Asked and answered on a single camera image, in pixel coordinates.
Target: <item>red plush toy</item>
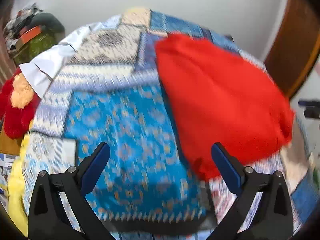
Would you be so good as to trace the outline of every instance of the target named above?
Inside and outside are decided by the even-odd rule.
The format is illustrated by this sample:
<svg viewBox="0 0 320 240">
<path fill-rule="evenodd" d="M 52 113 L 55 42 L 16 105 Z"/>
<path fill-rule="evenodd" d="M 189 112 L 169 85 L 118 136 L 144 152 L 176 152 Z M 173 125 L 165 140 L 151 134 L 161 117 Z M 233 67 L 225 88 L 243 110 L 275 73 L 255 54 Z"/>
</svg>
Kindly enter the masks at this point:
<svg viewBox="0 0 320 240">
<path fill-rule="evenodd" d="M 39 102 L 40 98 L 18 68 L 0 93 L 0 119 L 5 117 L 4 132 L 8 137 L 17 139 L 28 131 Z"/>
</svg>

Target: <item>wooden furniture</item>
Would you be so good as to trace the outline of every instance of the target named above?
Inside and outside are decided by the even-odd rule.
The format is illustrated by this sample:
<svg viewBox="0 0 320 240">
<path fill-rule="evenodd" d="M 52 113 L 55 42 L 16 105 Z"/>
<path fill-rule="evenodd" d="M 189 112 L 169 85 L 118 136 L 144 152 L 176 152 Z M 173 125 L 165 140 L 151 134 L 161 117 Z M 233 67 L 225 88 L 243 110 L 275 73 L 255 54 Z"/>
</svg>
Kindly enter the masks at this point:
<svg viewBox="0 0 320 240">
<path fill-rule="evenodd" d="M 307 0 L 288 0 L 282 25 L 265 65 L 291 98 L 307 78 L 320 51 L 320 17 Z"/>
</svg>

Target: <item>patchwork bedspread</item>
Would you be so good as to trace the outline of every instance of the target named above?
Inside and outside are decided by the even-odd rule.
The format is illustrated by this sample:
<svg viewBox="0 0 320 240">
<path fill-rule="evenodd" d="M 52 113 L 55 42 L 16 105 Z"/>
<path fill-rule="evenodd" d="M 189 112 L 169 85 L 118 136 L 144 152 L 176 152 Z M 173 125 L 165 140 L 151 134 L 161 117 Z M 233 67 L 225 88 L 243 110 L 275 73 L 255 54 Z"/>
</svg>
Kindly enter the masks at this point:
<svg viewBox="0 0 320 240">
<path fill-rule="evenodd" d="M 82 39 L 36 111 L 23 164 L 27 214 L 39 171 L 64 172 L 90 155 L 101 141 L 110 145 L 111 157 L 93 192 L 86 196 L 99 219 L 172 223 L 201 220 L 208 214 L 208 199 L 199 197 L 203 183 L 183 160 L 156 70 L 154 43 L 170 32 L 208 38 L 266 72 L 263 63 L 233 42 L 197 24 L 149 9 L 112 17 L 99 31 Z M 307 138 L 299 124 L 296 120 L 290 146 L 252 164 L 257 172 L 280 170 L 286 175 L 295 230 L 318 200 L 307 172 Z M 63 147 L 64 140 L 74 140 L 76 150 Z M 220 222 L 236 197 L 221 178 L 209 186 L 207 197 L 213 200 Z M 241 230 L 249 226 L 260 197 L 256 195 Z M 65 195 L 61 198 L 72 226 L 79 230 Z M 205 239 L 210 232 L 174 238 Z M 116 239 L 164 238 L 138 232 L 113 235 Z"/>
</svg>

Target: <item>silver bolt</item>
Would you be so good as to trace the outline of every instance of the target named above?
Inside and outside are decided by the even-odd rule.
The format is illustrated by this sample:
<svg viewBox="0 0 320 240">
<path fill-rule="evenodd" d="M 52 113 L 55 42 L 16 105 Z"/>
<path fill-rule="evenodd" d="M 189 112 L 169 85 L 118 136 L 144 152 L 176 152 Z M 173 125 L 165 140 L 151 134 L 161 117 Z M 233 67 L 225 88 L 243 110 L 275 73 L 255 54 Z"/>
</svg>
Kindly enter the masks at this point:
<svg viewBox="0 0 320 240">
<path fill-rule="evenodd" d="M 253 172 L 254 172 L 254 169 L 253 169 L 252 167 L 250 167 L 250 166 L 246 166 L 246 167 L 244 168 L 244 170 L 245 170 L 247 173 L 253 173 Z"/>
<path fill-rule="evenodd" d="M 40 172 L 39 172 L 39 176 L 40 176 L 40 177 L 43 177 L 43 176 L 45 175 L 45 173 L 46 173 L 46 171 L 40 171 Z"/>
<path fill-rule="evenodd" d="M 278 177 L 282 177 L 282 172 L 281 172 L 281 171 L 275 171 L 275 174 L 276 174 Z"/>
<path fill-rule="evenodd" d="M 75 166 L 71 166 L 71 167 L 68 168 L 68 172 L 73 173 L 73 172 L 76 171 L 76 169 L 77 168 Z"/>
</svg>

